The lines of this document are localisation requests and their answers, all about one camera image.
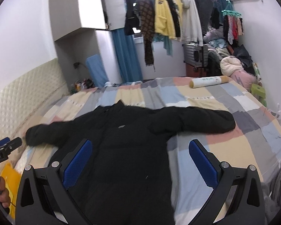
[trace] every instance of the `white sweatshirt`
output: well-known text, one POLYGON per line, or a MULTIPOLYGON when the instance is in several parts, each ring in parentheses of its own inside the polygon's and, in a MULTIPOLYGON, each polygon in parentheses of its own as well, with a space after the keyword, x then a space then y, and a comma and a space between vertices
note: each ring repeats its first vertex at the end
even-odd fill
POLYGON ((199 41, 203 45, 203 34, 198 9, 195 0, 182 0, 183 3, 183 28, 182 36, 186 42, 199 41))

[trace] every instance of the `pink plush pillow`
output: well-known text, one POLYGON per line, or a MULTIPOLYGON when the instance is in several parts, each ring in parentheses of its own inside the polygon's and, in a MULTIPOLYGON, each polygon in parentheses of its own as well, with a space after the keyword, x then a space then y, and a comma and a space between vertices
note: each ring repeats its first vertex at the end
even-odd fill
POLYGON ((231 74, 230 78, 244 87, 248 92, 251 91, 252 84, 257 83, 256 77, 244 70, 236 70, 233 74, 231 74))

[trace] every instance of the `human hand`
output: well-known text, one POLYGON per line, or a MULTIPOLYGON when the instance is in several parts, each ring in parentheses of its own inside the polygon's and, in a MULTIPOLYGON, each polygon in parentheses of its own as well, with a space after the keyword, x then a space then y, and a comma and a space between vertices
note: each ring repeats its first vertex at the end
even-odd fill
POLYGON ((5 188, 5 180, 3 177, 0 177, 0 191, 2 191, 2 194, 0 194, 0 202, 4 208, 8 208, 10 206, 10 197, 8 189, 5 188))

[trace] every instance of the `suitcase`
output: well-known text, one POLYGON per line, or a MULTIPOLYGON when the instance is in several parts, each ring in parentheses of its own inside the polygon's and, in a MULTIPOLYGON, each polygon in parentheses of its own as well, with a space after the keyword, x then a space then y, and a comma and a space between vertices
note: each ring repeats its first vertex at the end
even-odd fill
POLYGON ((196 43, 183 45, 184 62, 195 68, 206 68, 208 64, 208 47, 196 43))
POLYGON ((191 78, 207 77, 205 68, 195 68, 194 66, 187 63, 185 64, 185 66, 186 66, 186 77, 191 77, 191 78))

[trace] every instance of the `quilted cream headboard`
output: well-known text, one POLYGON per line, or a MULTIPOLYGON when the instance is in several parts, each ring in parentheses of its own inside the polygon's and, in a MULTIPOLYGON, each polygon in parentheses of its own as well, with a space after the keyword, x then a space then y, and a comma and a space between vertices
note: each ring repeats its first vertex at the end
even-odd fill
POLYGON ((18 136, 36 111, 68 94, 57 58, 14 80, 0 91, 0 140, 18 136))

